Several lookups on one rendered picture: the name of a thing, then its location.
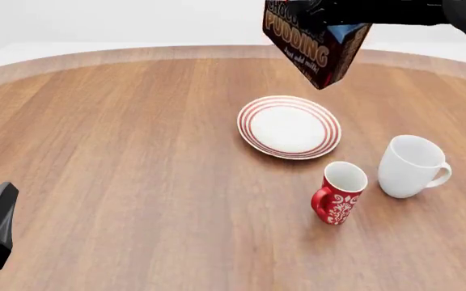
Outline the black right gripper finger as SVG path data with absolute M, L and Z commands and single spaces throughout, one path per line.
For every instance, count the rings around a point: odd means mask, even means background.
M 325 25 L 331 0 L 295 0 L 298 21 L 303 26 Z

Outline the chocolate pudding box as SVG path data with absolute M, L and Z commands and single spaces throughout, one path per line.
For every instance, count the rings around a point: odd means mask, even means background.
M 303 26 L 287 0 L 266 0 L 263 33 L 316 89 L 339 82 L 371 29 L 370 23 Z

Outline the white plate with red rings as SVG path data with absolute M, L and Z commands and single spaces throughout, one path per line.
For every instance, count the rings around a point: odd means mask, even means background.
M 296 96 L 255 99 L 239 111 L 236 125 L 255 150 L 291 160 L 322 157 L 337 147 L 342 136 L 341 125 L 329 110 Z

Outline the white mug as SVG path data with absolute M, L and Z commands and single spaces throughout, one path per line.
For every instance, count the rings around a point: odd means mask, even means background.
M 440 147 L 424 137 L 399 135 L 391 139 L 383 154 L 378 181 L 388 196 L 404 199 L 443 185 L 451 174 Z

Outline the red patterned mug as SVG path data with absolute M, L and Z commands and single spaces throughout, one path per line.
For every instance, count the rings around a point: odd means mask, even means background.
M 323 222 L 341 225 L 368 185 L 365 172 L 349 162 L 331 162 L 323 183 L 311 198 L 311 207 Z

